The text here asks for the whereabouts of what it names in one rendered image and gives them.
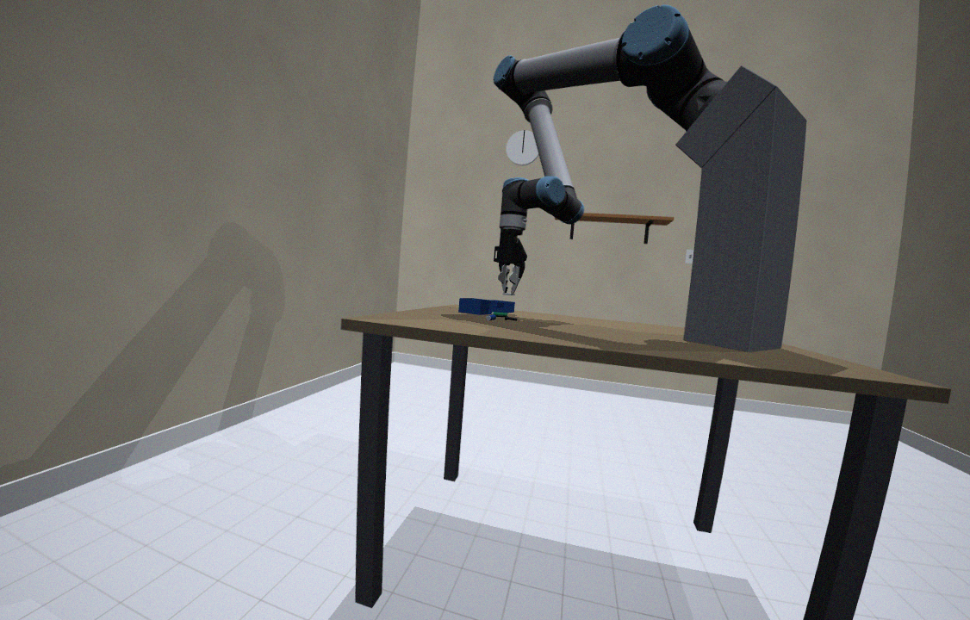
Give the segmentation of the blue three-compartment bin rack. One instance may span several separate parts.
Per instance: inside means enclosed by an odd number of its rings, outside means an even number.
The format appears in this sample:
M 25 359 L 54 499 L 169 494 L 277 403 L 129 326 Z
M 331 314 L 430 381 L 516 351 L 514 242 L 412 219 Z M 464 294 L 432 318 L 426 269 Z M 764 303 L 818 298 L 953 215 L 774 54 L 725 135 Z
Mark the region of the blue three-compartment bin rack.
M 515 302 L 504 300 L 483 300 L 475 298 L 460 298 L 459 313 L 491 314 L 515 313 Z

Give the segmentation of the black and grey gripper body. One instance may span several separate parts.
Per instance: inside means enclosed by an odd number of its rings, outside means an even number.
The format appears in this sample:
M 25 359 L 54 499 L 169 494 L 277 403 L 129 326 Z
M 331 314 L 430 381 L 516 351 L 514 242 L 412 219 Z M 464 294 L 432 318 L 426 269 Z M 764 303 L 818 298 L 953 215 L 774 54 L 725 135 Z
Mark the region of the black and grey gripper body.
M 524 252 L 519 248 L 513 248 L 514 246 L 518 247 L 518 235 L 523 235 L 523 229 L 501 228 L 500 246 L 495 247 L 497 258 L 494 257 L 494 262 L 500 264 L 515 264 L 515 266 L 520 262 Z

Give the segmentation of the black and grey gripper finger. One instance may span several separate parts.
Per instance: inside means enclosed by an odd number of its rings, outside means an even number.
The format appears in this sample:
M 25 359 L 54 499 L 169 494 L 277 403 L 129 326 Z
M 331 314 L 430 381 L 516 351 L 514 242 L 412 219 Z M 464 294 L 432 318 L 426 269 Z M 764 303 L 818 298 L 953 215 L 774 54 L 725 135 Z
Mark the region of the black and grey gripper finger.
M 498 276 L 498 280 L 501 280 L 502 293 L 507 293 L 507 275 L 509 271 L 510 269 L 507 267 L 507 263 L 500 263 L 500 275 Z
M 515 290 L 518 286 L 518 282 L 521 279 L 521 277 L 523 277 L 524 270 L 525 270 L 525 258 L 522 257 L 520 262 L 516 264 L 516 266 L 515 264 L 513 265 L 513 271 L 510 272 L 509 280 L 513 284 L 512 293 L 510 294 L 512 295 L 515 294 Z

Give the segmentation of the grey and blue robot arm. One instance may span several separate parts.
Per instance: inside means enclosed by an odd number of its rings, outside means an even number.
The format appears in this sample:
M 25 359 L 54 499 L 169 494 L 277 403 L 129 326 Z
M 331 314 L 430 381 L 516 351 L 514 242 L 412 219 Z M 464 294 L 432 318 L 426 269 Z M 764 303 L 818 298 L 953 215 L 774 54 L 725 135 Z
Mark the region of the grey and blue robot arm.
M 656 109 L 686 131 L 728 83 L 706 68 L 688 22 L 673 5 L 639 13 L 617 39 L 537 58 L 502 59 L 494 84 L 530 122 L 544 177 L 515 177 L 502 184 L 500 228 L 524 231 L 529 208 L 544 209 L 569 225 L 582 217 L 584 207 L 573 189 L 545 91 L 614 81 L 645 85 Z

